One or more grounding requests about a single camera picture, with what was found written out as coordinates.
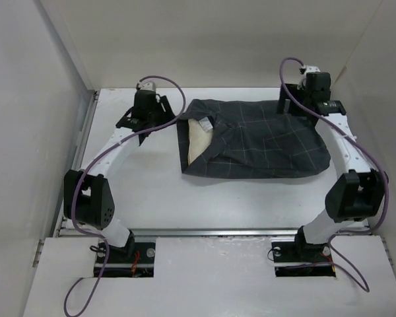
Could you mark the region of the cream pillow with yellow edge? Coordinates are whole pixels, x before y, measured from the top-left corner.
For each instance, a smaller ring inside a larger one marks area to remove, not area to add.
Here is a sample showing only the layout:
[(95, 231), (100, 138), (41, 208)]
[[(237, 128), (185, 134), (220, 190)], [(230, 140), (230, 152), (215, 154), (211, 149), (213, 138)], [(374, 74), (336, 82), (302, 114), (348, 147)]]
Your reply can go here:
[(188, 119), (189, 150), (187, 154), (188, 164), (191, 164), (198, 156), (203, 154), (211, 144), (214, 127), (208, 117), (200, 120)]

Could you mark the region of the dark plaid pillowcase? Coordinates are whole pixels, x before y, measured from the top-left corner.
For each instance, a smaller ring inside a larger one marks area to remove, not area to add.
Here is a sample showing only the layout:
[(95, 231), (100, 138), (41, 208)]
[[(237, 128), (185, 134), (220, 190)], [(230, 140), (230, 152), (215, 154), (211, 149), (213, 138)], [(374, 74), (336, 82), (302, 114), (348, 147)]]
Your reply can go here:
[[(277, 114), (278, 102), (191, 101), (176, 123), (181, 171), (220, 179), (304, 178), (327, 170), (331, 156), (306, 118)], [(188, 161), (189, 121), (208, 119), (209, 146)]]

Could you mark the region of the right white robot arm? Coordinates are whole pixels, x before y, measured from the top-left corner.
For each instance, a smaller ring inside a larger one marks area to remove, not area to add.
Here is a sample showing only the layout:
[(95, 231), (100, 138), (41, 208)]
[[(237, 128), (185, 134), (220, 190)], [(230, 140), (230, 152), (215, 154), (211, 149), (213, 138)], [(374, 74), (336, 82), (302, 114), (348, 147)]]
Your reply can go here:
[(354, 223), (377, 215), (384, 181), (363, 152), (352, 145), (356, 138), (342, 102), (331, 99), (331, 76), (316, 66), (303, 66), (297, 85), (280, 90), (279, 112), (304, 116), (323, 139), (334, 164), (337, 180), (325, 196), (324, 210), (310, 223), (300, 227), (292, 251), (308, 260), (327, 245), (329, 238)]

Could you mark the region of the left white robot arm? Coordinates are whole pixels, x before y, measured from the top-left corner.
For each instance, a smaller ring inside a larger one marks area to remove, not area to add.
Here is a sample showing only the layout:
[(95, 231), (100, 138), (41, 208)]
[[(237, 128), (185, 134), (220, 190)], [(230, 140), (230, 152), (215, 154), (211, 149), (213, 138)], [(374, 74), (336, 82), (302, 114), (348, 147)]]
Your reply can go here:
[(96, 157), (83, 170), (69, 170), (64, 177), (64, 216), (95, 228), (121, 262), (134, 256), (135, 238), (115, 216), (108, 177), (142, 145), (150, 129), (167, 127), (175, 118), (166, 96), (153, 90), (138, 90), (133, 107), (116, 123), (112, 136)]

